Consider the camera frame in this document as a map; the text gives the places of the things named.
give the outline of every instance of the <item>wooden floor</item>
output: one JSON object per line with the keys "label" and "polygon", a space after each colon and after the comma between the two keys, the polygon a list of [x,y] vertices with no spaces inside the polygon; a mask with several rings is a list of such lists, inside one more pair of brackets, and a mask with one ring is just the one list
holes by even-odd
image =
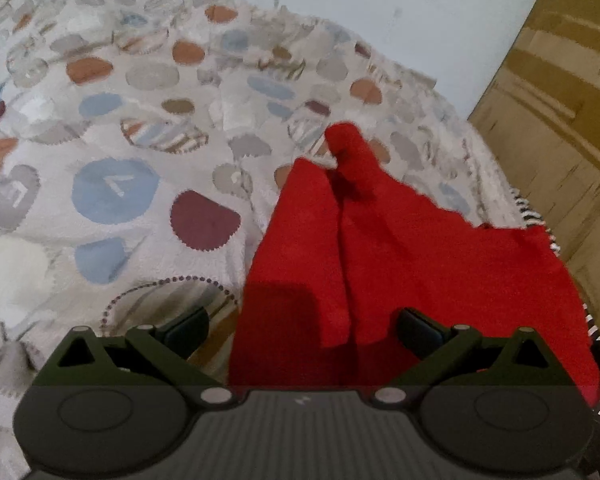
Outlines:
{"label": "wooden floor", "polygon": [[538,0],[470,121],[600,326],[600,0]]}

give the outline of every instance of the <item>black and white striped trim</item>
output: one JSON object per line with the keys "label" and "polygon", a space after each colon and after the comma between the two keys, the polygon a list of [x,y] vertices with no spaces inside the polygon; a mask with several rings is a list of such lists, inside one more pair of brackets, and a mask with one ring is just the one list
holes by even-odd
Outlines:
{"label": "black and white striped trim", "polygon": [[[546,226],[546,223],[544,222],[542,215],[539,212],[531,209],[531,206],[529,205],[529,200],[522,198],[520,196],[519,190],[512,188],[511,193],[516,201],[516,205],[518,206],[518,208],[520,210],[520,214],[522,215],[522,218],[525,221],[526,227],[531,227],[533,225]],[[551,229],[549,229],[548,227],[545,228],[545,231],[549,235],[549,239],[551,241],[551,245],[550,245],[551,250],[554,252],[554,254],[556,256],[560,256],[560,245],[558,245],[556,243],[554,234],[552,234]],[[600,329],[596,325],[596,321],[593,319],[593,316],[589,312],[589,307],[587,306],[586,303],[583,303],[582,307],[584,309],[585,320],[587,321],[587,328],[588,328],[587,333],[589,334],[589,337],[591,338],[591,342],[593,343],[594,341],[600,341]],[[598,415],[600,415],[600,401],[594,407],[594,411]]]}

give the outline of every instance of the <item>red cloth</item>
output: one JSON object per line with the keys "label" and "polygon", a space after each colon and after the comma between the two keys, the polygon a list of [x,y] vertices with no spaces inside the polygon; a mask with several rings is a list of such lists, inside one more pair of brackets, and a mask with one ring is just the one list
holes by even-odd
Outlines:
{"label": "red cloth", "polygon": [[256,252],[230,384],[386,384],[417,362],[394,333],[412,306],[486,336],[532,326],[600,398],[582,302],[544,229],[474,228],[386,174],[353,124],[326,139],[337,170],[296,161]]}

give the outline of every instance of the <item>silver screw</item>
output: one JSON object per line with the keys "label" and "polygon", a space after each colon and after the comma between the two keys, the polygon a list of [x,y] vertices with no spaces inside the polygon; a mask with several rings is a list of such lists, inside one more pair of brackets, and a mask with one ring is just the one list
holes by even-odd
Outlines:
{"label": "silver screw", "polygon": [[398,404],[407,398],[407,394],[400,388],[387,386],[376,391],[375,397],[383,404]]}
{"label": "silver screw", "polygon": [[224,404],[233,398],[233,394],[226,388],[207,388],[200,394],[200,399],[207,404]]}

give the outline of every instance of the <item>bed sheet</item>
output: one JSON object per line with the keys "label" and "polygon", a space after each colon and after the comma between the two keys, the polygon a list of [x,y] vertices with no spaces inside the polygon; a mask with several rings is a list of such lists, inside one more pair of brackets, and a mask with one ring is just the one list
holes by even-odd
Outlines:
{"label": "bed sheet", "polygon": [[355,122],[385,170],[474,225],[522,227],[499,166],[433,89],[355,33],[238,0],[0,0],[0,478],[19,398],[75,325],[193,302],[224,380],[240,291],[293,161]]}

